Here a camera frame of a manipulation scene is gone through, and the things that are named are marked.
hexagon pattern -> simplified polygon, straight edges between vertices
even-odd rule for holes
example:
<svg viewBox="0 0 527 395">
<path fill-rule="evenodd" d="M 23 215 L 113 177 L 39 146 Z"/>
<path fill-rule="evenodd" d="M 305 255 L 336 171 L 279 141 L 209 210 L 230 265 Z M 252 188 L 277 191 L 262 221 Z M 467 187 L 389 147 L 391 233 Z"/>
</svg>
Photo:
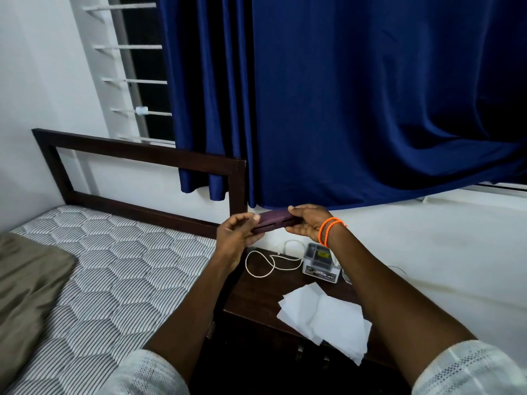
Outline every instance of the hexagon pattern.
<svg viewBox="0 0 527 395">
<path fill-rule="evenodd" d="M 181 303 L 215 240 L 80 206 L 13 230 L 78 258 L 33 358 L 8 394 L 93 394 Z"/>
</svg>

bracelet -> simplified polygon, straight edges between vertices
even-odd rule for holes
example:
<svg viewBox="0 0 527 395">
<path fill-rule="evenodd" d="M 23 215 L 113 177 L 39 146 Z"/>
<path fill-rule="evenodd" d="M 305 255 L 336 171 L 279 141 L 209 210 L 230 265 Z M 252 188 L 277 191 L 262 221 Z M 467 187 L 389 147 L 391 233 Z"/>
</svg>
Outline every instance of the bracelet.
<svg viewBox="0 0 527 395">
<path fill-rule="evenodd" d="M 324 239 L 324 246 L 326 248 L 328 248 L 328 235 L 329 235 L 329 230 L 333 227 L 333 225 L 337 224 L 337 223 L 342 223 L 344 225 L 344 227 L 347 227 L 346 224 L 344 224 L 344 222 L 340 219 L 337 219 L 335 220 L 334 222 L 332 222 L 329 226 L 328 226 L 328 229 L 326 230 L 326 239 Z"/>
<path fill-rule="evenodd" d="M 322 225 L 320 225 L 320 228 L 318 229 L 318 242 L 322 245 L 324 245 L 324 243 L 322 242 L 322 230 L 324 229 L 324 226 L 326 225 L 326 223 L 331 220 L 338 220 L 338 218 L 335 218 L 334 216 L 332 216 L 331 218 L 326 219 L 324 223 L 322 223 Z"/>
</svg>

curtain fold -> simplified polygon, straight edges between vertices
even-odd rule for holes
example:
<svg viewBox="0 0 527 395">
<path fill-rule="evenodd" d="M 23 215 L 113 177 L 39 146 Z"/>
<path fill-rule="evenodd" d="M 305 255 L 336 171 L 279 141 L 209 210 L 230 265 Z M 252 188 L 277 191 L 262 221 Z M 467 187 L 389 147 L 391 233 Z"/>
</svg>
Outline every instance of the curtain fold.
<svg viewBox="0 0 527 395">
<path fill-rule="evenodd" d="M 158 0 L 158 11 L 176 146 L 247 159 L 255 206 L 245 1 Z M 225 177 L 179 174 L 183 192 L 209 186 L 210 199 L 225 198 Z"/>
<path fill-rule="evenodd" d="M 250 206 L 383 204 L 527 171 L 527 0 L 158 9 L 176 144 L 247 159 Z"/>
</svg>

bed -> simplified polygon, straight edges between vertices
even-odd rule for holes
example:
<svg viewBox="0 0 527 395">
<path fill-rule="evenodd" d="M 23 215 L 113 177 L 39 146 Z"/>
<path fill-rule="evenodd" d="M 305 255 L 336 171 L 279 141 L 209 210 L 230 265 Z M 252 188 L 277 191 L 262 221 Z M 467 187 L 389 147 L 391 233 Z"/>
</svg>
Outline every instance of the bed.
<svg viewBox="0 0 527 395">
<path fill-rule="evenodd" d="M 78 262 L 9 394 L 96 393 L 181 303 L 214 252 L 217 224 L 76 192 L 56 147 L 226 175 L 230 212 L 247 211 L 245 161 L 34 129 L 66 202 L 13 230 Z M 220 295 L 226 297 L 239 275 Z"/>
</svg>

wooden headboard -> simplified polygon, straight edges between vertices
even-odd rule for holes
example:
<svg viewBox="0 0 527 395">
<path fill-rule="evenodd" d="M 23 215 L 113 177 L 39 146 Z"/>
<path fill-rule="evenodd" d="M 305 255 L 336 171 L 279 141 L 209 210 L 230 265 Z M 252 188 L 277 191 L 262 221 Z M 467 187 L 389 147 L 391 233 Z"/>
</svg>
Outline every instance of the wooden headboard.
<svg viewBox="0 0 527 395">
<path fill-rule="evenodd" d="M 66 204 L 85 206 L 140 222 L 212 239 L 216 238 L 217 223 L 160 212 L 75 191 L 57 152 L 57 147 L 227 176 L 230 214 L 247 212 L 246 161 L 243 159 L 44 129 L 33 129 L 33 135 Z"/>
</svg>

